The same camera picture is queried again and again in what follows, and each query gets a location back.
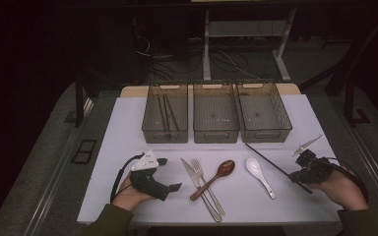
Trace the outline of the white ceramic spoon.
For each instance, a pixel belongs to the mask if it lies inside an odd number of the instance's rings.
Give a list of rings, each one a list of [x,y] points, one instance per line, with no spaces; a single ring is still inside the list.
[[[277,197],[277,195],[275,191],[272,189],[272,187],[270,186],[270,184],[268,183],[268,181],[266,180],[263,174],[263,170],[261,168],[260,162],[255,158],[248,158],[246,160],[246,168],[252,176],[257,178],[262,183],[269,197],[272,200],[274,200]]]

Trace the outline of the brown wooden spoon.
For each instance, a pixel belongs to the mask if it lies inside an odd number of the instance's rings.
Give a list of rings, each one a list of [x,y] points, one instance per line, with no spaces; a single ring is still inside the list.
[[[199,190],[197,190],[191,197],[191,201],[196,201],[206,190],[210,188],[210,186],[219,178],[228,176],[232,173],[235,168],[235,162],[233,160],[226,160],[224,161],[217,170],[216,175],[209,180],[206,184],[204,184]]]

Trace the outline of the black chopstick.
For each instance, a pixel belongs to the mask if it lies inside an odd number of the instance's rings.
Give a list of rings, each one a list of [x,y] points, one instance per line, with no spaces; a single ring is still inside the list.
[[[278,167],[276,164],[274,164],[270,159],[268,159],[265,155],[263,155],[262,153],[260,153],[259,151],[257,151],[253,147],[251,147],[250,145],[248,145],[248,144],[245,144],[245,145],[248,148],[250,148],[252,151],[254,151],[256,154],[258,154],[259,156],[261,156],[263,159],[265,159],[268,163],[270,163],[276,169],[278,169],[284,176],[286,176],[290,180],[290,182],[292,182],[291,178],[289,177],[289,174],[287,172],[285,172],[284,170],[282,170],[280,167]],[[312,191],[310,189],[308,189],[307,187],[305,187],[304,185],[302,185],[301,183],[294,183],[294,184],[296,184],[297,186],[301,187],[307,193],[312,194]]]
[[[176,131],[179,131],[179,127],[178,127],[177,119],[176,119],[176,116],[175,116],[175,114],[174,114],[174,111],[173,111],[173,109],[172,109],[172,106],[171,106],[171,104],[170,104],[170,101],[169,101],[169,98],[168,98],[167,94],[166,94],[164,97],[165,97],[165,101],[166,101],[166,104],[167,104],[168,109],[169,109],[169,113],[170,113],[170,115],[171,115],[171,117],[172,117],[172,121],[173,121],[173,124],[174,124],[174,126],[175,126],[175,130],[176,130]]]

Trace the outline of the steel fork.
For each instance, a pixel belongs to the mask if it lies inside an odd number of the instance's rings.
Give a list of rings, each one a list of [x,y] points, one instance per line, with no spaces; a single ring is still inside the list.
[[[194,159],[191,160],[191,162],[192,162],[192,167],[193,167],[195,173],[202,179],[202,181],[204,183],[207,183],[207,181],[204,178],[203,168],[202,168],[200,162],[198,161],[198,159],[194,158]],[[214,192],[212,191],[211,188],[208,189],[208,193],[210,194],[211,199],[214,202],[220,216],[225,216],[225,211],[224,211],[223,207],[221,206],[221,203],[219,202],[219,200],[217,199],[217,197],[215,196],[215,194],[214,194]]]

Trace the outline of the person's right hand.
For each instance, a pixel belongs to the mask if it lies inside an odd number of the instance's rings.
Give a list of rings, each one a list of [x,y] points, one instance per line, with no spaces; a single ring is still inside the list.
[[[369,209],[367,200],[361,190],[337,170],[321,183],[308,184],[311,189],[322,191],[332,202],[343,207],[344,210],[356,211]]]

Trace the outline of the steel table knife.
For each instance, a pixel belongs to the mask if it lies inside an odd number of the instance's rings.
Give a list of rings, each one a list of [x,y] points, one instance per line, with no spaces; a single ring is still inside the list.
[[[181,162],[182,162],[186,172],[188,173],[189,177],[191,178],[193,184],[195,185],[196,189],[199,190],[201,188],[200,177],[195,173],[193,168],[184,159],[181,159]],[[215,210],[213,205],[210,203],[208,198],[204,194],[201,195],[201,198],[202,198],[207,210],[209,211],[211,217],[213,218],[213,220],[217,223],[220,223],[222,221],[222,218],[221,218],[220,214]]]

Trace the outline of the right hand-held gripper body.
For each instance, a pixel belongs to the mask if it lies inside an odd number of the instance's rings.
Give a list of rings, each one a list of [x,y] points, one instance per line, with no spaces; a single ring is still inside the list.
[[[316,184],[326,181],[331,175],[333,168],[326,157],[318,158],[310,149],[313,145],[324,139],[324,135],[308,141],[298,147],[291,156],[295,157],[295,163],[300,166],[298,171],[303,174],[300,178],[302,184]]]

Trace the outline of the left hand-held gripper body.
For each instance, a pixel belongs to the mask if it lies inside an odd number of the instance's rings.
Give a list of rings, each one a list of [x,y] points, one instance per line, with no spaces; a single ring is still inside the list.
[[[169,194],[169,190],[168,186],[163,185],[154,178],[158,168],[158,159],[149,150],[131,167],[130,180],[132,186],[139,192],[164,201]]]

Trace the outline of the dark slanted stand bar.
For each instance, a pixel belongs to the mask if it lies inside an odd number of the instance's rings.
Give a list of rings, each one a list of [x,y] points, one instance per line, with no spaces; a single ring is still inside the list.
[[[378,12],[373,17],[360,23],[360,30],[357,37],[353,40],[351,46],[340,62],[300,84],[298,88],[301,91],[305,91],[331,76],[330,81],[325,87],[325,93],[329,96],[338,95],[342,88],[347,84],[352,70],[355,68],[357,62],[377,33]]]

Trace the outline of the black metal stand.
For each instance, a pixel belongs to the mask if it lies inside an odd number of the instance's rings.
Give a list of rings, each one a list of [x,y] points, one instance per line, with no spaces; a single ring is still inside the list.
[[[346,82],[345,117],[352,127],[355,127],[357,124],[368,124],[370,122],[362,109],[354,107],[354,92],[354,83]]]

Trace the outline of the person's left hand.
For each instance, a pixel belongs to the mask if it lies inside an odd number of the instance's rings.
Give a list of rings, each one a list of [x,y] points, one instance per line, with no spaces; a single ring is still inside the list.
[[[153,197],[136,190],[129,178],[126,178],[120,185],[120,190],[111,202],[114,206],[133,211],[140,204],[152,200]]]

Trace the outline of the white metal stand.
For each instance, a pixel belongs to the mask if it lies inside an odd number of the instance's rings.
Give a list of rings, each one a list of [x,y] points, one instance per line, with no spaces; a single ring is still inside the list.
[[[285,20],[253,20],[253,21],[212,21],[209,10],[205,11],[203,76],[205,80],[212,78],[210,62],[210,39],[219,37],[279,37],[280,44],[272,51],[279,73],[284,82],[291,77],[284,63],[283,54],[286,47],[296,8],[289,10]]]

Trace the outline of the black upright post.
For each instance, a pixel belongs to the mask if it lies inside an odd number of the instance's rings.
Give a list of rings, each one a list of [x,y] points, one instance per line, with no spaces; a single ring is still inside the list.
[[[78,128],[84,120],[84,87],[83,80],[80,73],[75,77],[75,97],[76,97],[76,124]]]

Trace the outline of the clear grey plastic bin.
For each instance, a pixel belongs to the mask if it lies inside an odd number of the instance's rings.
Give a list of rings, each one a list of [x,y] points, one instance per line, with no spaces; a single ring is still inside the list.
[[[232,83],[193,86],[193,131],[196,144],[235,144],[240,126]]]
[[[162,130],[158,112],[157,94],[159,94],[162,113],[162,96],[167,94],[177,119],[179,131],[175,130],[172,117],[168,112],[169,131]],[[188,85],[187,84],[151,84],[146,100],[142,131],[148,144],[186,144],[188,142]]]
[[[244,143],[283,143],[292,125],[273,83],[236,85],[241,139]]]

